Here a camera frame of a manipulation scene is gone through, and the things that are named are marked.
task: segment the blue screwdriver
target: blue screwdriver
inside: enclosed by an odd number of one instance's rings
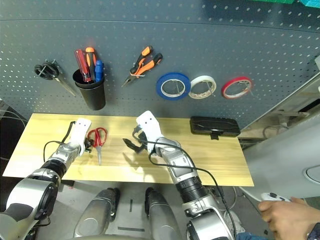
[[[101,60],[97,60],[95,63],[95,81],[99,82],[102,80],[104,75],[104,63]]]

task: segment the game controller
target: game controller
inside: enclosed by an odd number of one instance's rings
[[[263,201],[285,201],[285,202],[291,202],[289,199],[279,196],[276,193],[273,192],[264,192],[261,194],[261,198]]]

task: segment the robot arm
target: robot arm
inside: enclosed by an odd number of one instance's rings
[[[136,122],[138,125],[134,129],[133,135],[139,130],[144,132],[144,135],[139,135],[139,140],[149,154],[152,153],[163,158],[168,165],[186,167],[168,167],[168,170],[183,200],[184,213],[187,217],[191,217],[187,224],[190,239],[234,240],[218,209],[216,200],[202,185],[197,170],[192,169],[195,168],[192,160],[179,149],[181,145],[162,135],[159,122],[150,111],[140,115]],[[128,143],[128,140],[124,142],[128,147],[137,150],[137,147],[133,146],[130,141],[131,144]]]
[[[60,145],[41,168],[21,180],[0,213],[0,239],[23,240],[32,227],[53,211],[61,178],[76,157],[85,151],[84,141],[91,121],[79,118],[70,141]]]

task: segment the red-handled scissors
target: red-handled scissors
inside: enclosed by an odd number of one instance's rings
[[[103,131],[104,132],[103,141],[101,141],[101,135],[100,135],[99,131]],[[105,142],[107,140],[108,131],[103,127],[97,127],[96,129],[93,129],[93,130],[89,131],[89,133],[88,133],[88,139],[89,140],[93,139],[91,137],[91,135],[93,133],[94,133],[93,147],[96,149],[96,151],[98,153],[98,161],[99,161],[99,165],[101,165],[101,148],[102,148],[102,146],[105,144]]]

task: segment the human hand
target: human hand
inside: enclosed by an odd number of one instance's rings
[[[291,201],[262,201],[258,205],[276,240],[306,240],[320,222],[320,210],[299,198],[292,197]]]

